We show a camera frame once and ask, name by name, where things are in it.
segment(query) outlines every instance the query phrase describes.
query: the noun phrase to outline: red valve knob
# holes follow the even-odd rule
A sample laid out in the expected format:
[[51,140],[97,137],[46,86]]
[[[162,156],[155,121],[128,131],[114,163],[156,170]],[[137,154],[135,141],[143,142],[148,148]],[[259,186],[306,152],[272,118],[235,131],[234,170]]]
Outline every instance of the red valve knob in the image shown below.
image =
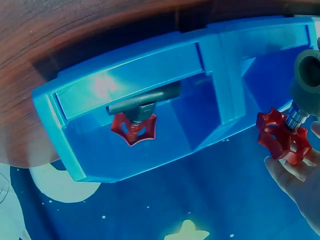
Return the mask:
[[[299,127],[291,131],[285,125],[287,115],[272,108],[270,113],[258,113],[256,127],[260,134],[258,143],[267,147],[273,159],[285,159],[295,165],[304,159],[304,155],[312,149],[308,139],[308,130]],[[296,145],[296,151],[290,149]]]
[[124,113],[117,113],[114,115],[114,119],[111,125],[111,131],[121,136],[127,144],[132,147],[133,145],[144,141],[152,140],[156,138],[156,121],[157,116],[152,114],[148,119],[144,120],[140,124],[134,125],[126,117]]

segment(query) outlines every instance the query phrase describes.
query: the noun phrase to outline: star print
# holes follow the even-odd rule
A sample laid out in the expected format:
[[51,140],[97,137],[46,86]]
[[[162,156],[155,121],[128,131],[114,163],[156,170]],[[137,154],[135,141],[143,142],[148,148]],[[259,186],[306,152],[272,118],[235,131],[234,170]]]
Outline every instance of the star print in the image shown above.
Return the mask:
[[164,237],[164,240],[204,240],[209,236],[208,231],[196,230],[196,225],[189,219],[184,220],[178,233]]

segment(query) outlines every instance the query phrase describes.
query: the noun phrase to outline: wooden surface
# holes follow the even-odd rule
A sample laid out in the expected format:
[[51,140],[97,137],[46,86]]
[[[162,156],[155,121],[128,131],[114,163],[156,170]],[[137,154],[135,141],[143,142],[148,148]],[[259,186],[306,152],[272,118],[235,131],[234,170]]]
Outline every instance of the wooden surface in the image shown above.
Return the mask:
[[[0,163],[27,168],[59,158],[31,95],[58,71],[152,35],[209,22],[317,13],[315,0],[2,0]],[[135,24],[145,28],[136,37]]]

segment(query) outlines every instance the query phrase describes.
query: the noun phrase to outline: blue plastic frame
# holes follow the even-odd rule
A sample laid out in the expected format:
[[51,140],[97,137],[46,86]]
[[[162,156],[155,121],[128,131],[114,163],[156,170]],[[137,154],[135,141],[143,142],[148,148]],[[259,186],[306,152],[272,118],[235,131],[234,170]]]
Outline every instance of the blue plastic frame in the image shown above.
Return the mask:
[[[70,67],[38,88],[37,113],[76,181],[117,182],[180,159],[290,103],[296,56],[317,45],[311,17],[209,24],[137,42]],[[106,106],[181,81],[157,105],[156,139],[129,147]]]

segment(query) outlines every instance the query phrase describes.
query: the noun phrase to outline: valve stem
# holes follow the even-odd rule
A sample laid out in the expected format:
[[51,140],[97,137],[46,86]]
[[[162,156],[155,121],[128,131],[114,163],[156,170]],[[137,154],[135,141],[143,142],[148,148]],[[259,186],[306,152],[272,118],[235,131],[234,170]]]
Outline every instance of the valve stem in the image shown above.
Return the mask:
[[297,129],[306,122],[306,119],[310,116],[307,112],[300,109],[297,104],[292,102],[289,109],[289,113],[284,121],[284,124],[292,131]]

